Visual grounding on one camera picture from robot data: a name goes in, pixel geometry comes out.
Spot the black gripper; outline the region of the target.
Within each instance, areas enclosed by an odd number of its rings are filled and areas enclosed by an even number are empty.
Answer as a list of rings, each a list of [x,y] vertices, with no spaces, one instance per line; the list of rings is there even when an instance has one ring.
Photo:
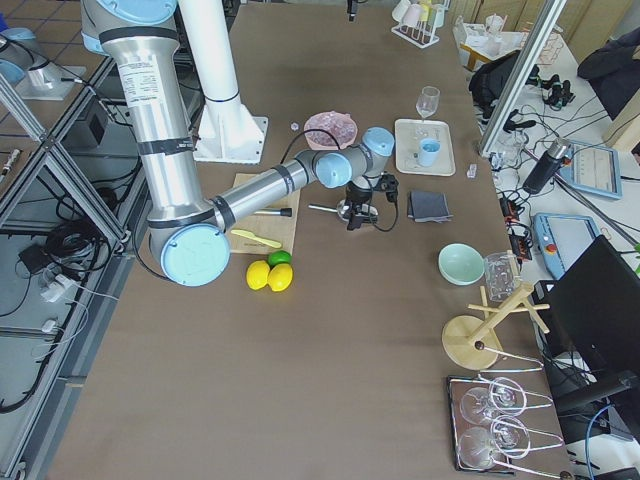
[[[363,221],[369,224],[378,222],[378,210],[371,201],[375,192],[386,195],[389,203],[397,204],[399,183],[394,175],[383,172],[377,177],[358,177],[358,183],[349,182],[346,186],[345,219],[347,230],[353,231],[362,226]]]

